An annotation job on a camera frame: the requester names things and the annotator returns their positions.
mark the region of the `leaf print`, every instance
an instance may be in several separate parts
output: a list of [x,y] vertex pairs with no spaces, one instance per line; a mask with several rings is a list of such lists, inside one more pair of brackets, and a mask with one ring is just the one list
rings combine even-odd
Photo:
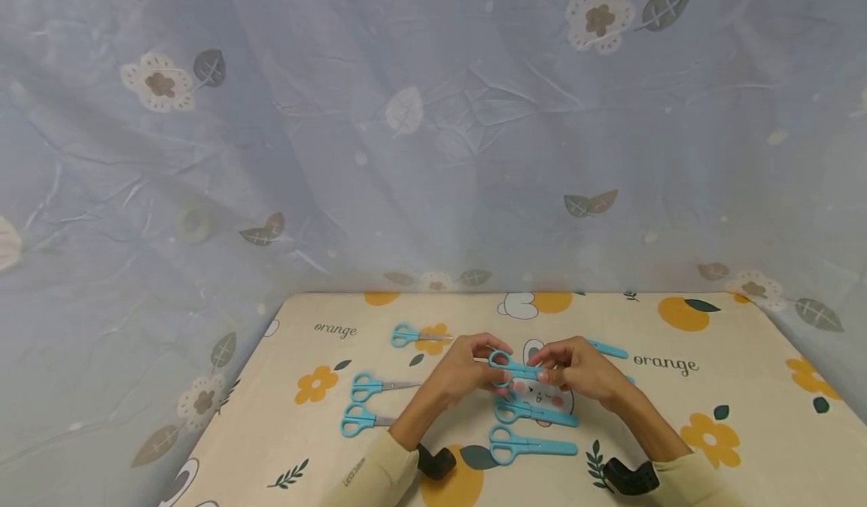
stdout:
[[699,264],[699,274],[709,281],[719,281],[729,277],[729,268],[723,263]]
[[827,332],[843,332],[841,323],[834,310],[825,306],[822,302],[812,298],[800,298],[795,302],[795,312],[798,317],[810,326]]
[[729,418],[729,406],[718,405],[713,409],[713,417],[717,420],[725,420],[726,418]]
[[589,468],[587,473],[591,475],[595,479],[593,485],[596,488],[604,488],[605,490],[610,491],[612,494],[614,490],[611,490],[608,484],[605,483],[605,479],[603,478],[603,467],[604,467],[604,458],[599,454],[599,440],[594,440],[593,442],[593,454],[586,452],[587,455],[587,467]]
[[466,462],[469,467],[479,469],[479,471],[499,466],[498,463],[493,460],[491,450],[484,448],[482,445],[467,445],[465,448],[461,449],[461,457],[464,458],[464,462]]
[[814,409],[820,415],[826,414],[829,409],[831,409],[831,404],[828,403],[828,400],[823,396],[817,396],[814,398]]
[[705,302],[703,300],[696,300],[695,298],[686,298],[684,300],[686,305],[688,305],[692,309],[697,309],[699,311],[703,311],[705,313],[713,313],[715,311],[719,311],[719,308],[714,306],[712,303]]
[[480,271],[480,269],[472,269],[472,271],[466,271],[461,274],[461,277],[458,280],[468,287],[478,287],[481,284],[484,284],[491,277],[491,273],[487,271]]
[[385,109],[385,120],[396,135],[411,135],[421,125],[421,95],[416,86],[394,94]]
[[563,200],[572,217],[585,217],[591,209],[591,199],[581,195],[565,195]]
[[268,217],[266,220],[266,226],[264,229],[268,233],[270,239],[279,238],[281,234],[283,234],[283,229],[286,227],[286,220],[283,217],[283,212],[276,212],[274,215]]
[[21,257],[21,235],[0,216],[0,271],[15,264],[18,257]]
[[617,198],[617,189],[612,189],[589,200],[589,212],[601,213],[608,210]]
[[193,73],[202,81],[202,86],[217,87],[226,80],[226,60],[223,52],[215,49],[205,50],[196,56]]
[[229,389],[229,392],[226,393],[226,396],[223,397],[223,399],[221,400],[221,403],[219,403],[219,408],[217,409],[217,415],[221,414],[221,411],[223,410],[223,405],[226,405],[229,403],[229,396],[232,396],[232,393],[235,392],[235,387],[238,387],[238,383],[240,383],[240,382],[241,382],[240,378],[238,380],[235,380],[235,384],[232,386],[232,388]]
[[286,221],[283,217],[283,213],[278,212],[271,217],[268,217],[264,227],[245,229],[245,231],[241,231],[241,235],[243,235],[244,239],[249,241],[251,244],[267,246],[271,245],[274,240],[280,238],[285,227]]
[[229,332],[219,339],[219,342],[211,349],[211,364],[217,368],[223,368],[228,364],[229,360],[234,357],[236,343],[238,343],[238,338],[234,332]]
[[648,29],[649,32],[661,32],[666,29],[683,14],[686,9],[686,4],[689,0],[650,0],[648,5],[644,6],[644,12],[641,13],[641,21],[643,23],[635,29]]
[[386,272],[383,274],[383,277],[392,281],[393,284],[403,285],[404,287],[415,283],[415,279],[411,275],[401,272]]
[[178,440],[178,433],[178,427],[175,425],[166,425],[159,428],[151,437],[144,441],[141,449],[136,452],[135,458],[132,459],[131,467],[144,466],[146,463],[153,462],[166,454],[172,448],[172,445],[175,444],[175,441]]
[[267,488],[280,488],[281,490],[288,489],[290,484],[297,483],[298,479],[304,476],[303,471],[304,468],[307,467],[309,461],[310,459],[306,458],[300,465],[295,466],[286,473],[281,473],[280,477],[276,478],[274,481],[274,484],[269,484]]

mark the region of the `fabric backdrop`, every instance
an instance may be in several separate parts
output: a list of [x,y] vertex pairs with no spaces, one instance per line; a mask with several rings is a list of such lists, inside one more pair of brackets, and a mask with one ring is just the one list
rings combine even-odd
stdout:
[[4,504],[156,505],[306,290],[739,292],[864,418],[862,6],[0,0]]

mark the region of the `black wrist strap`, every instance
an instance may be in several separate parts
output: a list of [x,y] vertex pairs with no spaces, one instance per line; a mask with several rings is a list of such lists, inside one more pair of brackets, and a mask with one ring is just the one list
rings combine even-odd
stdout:
[[614,485],[623,496],[640,496],[659,487],[659,478],[656,477],[653,464],[649,460],[633,472],[617,458],[611,458],[601,472],[605,480]]
[[449,449],[440,449],[436,456],[431,455],[430,451],[424,448],[421,443],[416,449],[418,450],[418,470],[434,481],[441,481],[446,478],[446,475],[458,463],[455,460],[455,455]]

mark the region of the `blue scissors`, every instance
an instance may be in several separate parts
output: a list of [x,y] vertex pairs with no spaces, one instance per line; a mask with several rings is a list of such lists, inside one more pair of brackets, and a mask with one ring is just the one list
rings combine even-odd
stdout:
[[441,336],[436,334],[421,334],[416,329],[413,329],[407,323],[401,323],[394,327],[391,331],[391,345],[396,348],[404,348],[410,342],[418,340],[451,340],[451,336]]
[[542,422],[550,422],[555,425],[576,428],[578,417],[570,414],[540,408],[537,405],[526,403],[518,398],[518,394],[510,390],[506,398],[498,396],[493,403],[493,414],[504,425],[511,425],[519,418],[533,418]]
[[595,348],[595,350],[599,351],[602,354],[609,355],[609,357],[614,357],[616,359],[629,358],[629,353],[627,353],[621,348],[616,348],[612,345],[608,345],[607,343],[600,343],[594,340],[588,340],[588,342]]
[[519,454],[557,454],[560,456],[575,456],[578,445],[568,441],[551,441],[540,438],[523,438],[514,433],[511,428],[494,425],[488,434],[491,440],[491,457],[501,466],[508,466]]
[[[616,348],[610,345],[605,345],[604,343],[594,342],[591,340],[588,340],[588,342],[591,342],[591,345],[594,348],[597,348],[597,350],[602,354],[608,354],[610,355],[610,357],[617,357],[621,359],[628,358],[628,353],[621,348]],[[506,364],[496,363],[494,361],[494,358],[497,355],[503,355],[503,359],[506,360]],[[542,369],[537,368],[537,366],[526,366],[524,364],[515,363],[515,361],[512,360],[512,357],[509,357],[509,354],[504,353],[503,351],[495,351],[491,353],[491,356],[488,358],[488,364],[491,366],[491,368],[507,370],[510,374],[512,374],[513,379],[517,378],[537,381],[538,374],[540,374],[540,372],[542,371]],[[628,379],[629,382],[634,385],[635,380],[632,379],[632,377],[629,377],[627,375],[626,379]],[[508,387],[509,383],[493,383],[493,386],[503,388]]]
[[[506,360],[506,364],[500,364],[494,360],[495,357],[499,357],[500,355],[502,355],[503,360]],[[491,356],[488,358],[488,364],[491,368],[507,370],[512,374],[513,379],[529,379],[535,381],[541,371],[541,369],[534,368],[534,366],[525,366],[524,364],[515,363],[515,361],[512,360],[512,357],[509,357],[509,354],[504,351],[495,351],[491,353]],[[509,382],[494,383],[493,386],[500,388],[508,387]]]
[[418,387],[417,381],[377,381],[374,376],[361,372],[352,378],[352,388],[349,389],[349,398],[352,401],[367,401],[376,393],[384,390],[396,390],[398,388]]
[[343,410],[340,432],[344,438],[354,438],[361,430],[373,427],[389,427],[394,424],[391,417],[380,417],[367,411],[364,404],[352,403]]

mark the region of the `white flower print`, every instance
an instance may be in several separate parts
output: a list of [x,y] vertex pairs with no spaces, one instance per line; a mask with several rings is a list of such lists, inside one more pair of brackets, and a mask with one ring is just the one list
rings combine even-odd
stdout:
[[222,375],[199,377],[193,382],[193,388],[181,395],[178,400],[178,416],[187,419],[187,428],[191,432],[205,429],[211,422],[219,403],[223,399],[223,386],[226,380]]
[[120,79],[128,90],[138,93],[138,100],[154,112],[193,110],[196,103],[190,86],[193,80],[182,68],[176,68],[169,56],[148,52],[141,62],[120,68]]
[[607,55],[620,48],[622,30],[635,19],[635,6],[628,0],[570,0],[566,7],[569,41],[577,50],[595,49]]
[[457,290],[457,288],[458,285],[449,274],[431,272],[421,275],[420,289],[424,292],[447,293]]
[[753,303],[771,311],[782,311],[788,306],[783,298],[783,286],[759,271],[738,272],[726,281],[726,290],[746,296]]

